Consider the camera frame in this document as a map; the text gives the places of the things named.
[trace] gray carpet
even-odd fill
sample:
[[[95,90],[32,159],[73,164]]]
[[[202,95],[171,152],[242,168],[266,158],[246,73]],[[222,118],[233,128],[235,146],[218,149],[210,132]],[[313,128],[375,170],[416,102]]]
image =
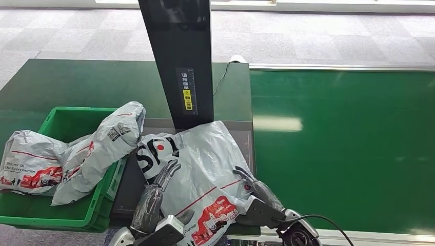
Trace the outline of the gray carpet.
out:
[[[240,54],[250,63],[435,65],[433,16],[213,11],[211,17],[215,62]],[[0,9],[0,88],[35,57],[154,60],[138,10]],[[103,245],[112,233],[0,225],[0,246]]]

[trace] green table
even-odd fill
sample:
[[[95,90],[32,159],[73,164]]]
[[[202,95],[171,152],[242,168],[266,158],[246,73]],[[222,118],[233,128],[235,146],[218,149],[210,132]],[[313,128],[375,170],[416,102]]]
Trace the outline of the green table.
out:
[[[345,230],[435,235],[435,72],[422,70],[251,67],[259,179]]]
[[[219,81],[225,63],[213,64]],[[17,130],[37,131],[51,109],[142,103],[147,118],[171,118],[151,61],[30,59],[0,91],[0,149]],[[231,64],[214,97],[216,120],[252,121],[247,64]]]
[[[0,91],[0,148],[55,106],[169,118],[160,83],[153,62],[31,59]],[[417,70],[232,64],[215,97],[216,119],[253,116],[257,175],[285,206],[370,232],[435,235],[434,108],[435,73]]]

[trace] label on pole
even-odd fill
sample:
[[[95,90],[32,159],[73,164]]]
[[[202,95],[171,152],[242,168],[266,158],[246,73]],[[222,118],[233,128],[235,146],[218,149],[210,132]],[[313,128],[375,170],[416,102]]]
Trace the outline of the label on pole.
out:
[[[184,114],[198,114],[193,68],[176,68]]]

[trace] black cable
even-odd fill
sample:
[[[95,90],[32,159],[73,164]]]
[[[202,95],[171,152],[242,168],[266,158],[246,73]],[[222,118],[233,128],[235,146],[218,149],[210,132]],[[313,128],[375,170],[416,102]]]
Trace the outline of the black cable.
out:
[[[326,220],[327,222],[331,223],[335,228],[337,228],[337,230],[339,230],[341,232],[341,234],[343,234],[343,236],[346,238],[346,240],[349,242],[350,246],[354,246],[352,241],[350,241],[350,238],[346,235],[346,233],[336,224],[334,223],[334,221],[326,218],[325,216],[322,215],[317,215],[317,214],[307,214],[304,216],[301,216],[299,218],[295,218],[295,219],[291,219],[291,220],[280,220],[280,219],[275,219],[272,218],[272,220],[279,222],[279,223],[285,223],[285,224],[293,224],[294,222],[301,220],[301,219],[305,219],[305,218],[321,218]]]
[[[215,90],[214,93],[213,93],[213,97],[216,95],[216,93],[217,93],[217,91],[218,91],[218,88],[219,88],[219,85],[220,85],[220,84],[222,83],[222,81],[224,80],[224,77],[225,77],[225,75],[227,74],[228,67],[230,66],[230,63],[231,63],[231,62],[227,63],[227,67],[225,68],[225,72],[224,72],[224,74],[222,75],[221,79],[219,80],[218,84],[216,85],[216,90]]]

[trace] white plastic bag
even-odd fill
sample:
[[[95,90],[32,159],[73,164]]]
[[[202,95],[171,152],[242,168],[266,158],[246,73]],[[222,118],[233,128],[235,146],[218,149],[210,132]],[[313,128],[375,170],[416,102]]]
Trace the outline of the white plastic bag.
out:
[[[221,121],[171,135],[147,135],[139,143],[137,158],[147,179],[171,159],[182,167],[164,192],[162,212],[179,215],[194,210],[178,245],[214,245],[235,222],[251,193],[232,170],[249,170],[234,139]]]
[[[113,162],[137,148],[145,109],[129,102],[107,116],[90,135],[62,153],[62,182],[51,205],[68,204],[89,194]]]
[[[52,195],[62,179],[60,153],[68,145],[29,130],[14,132],[0,165],[0,189]]]

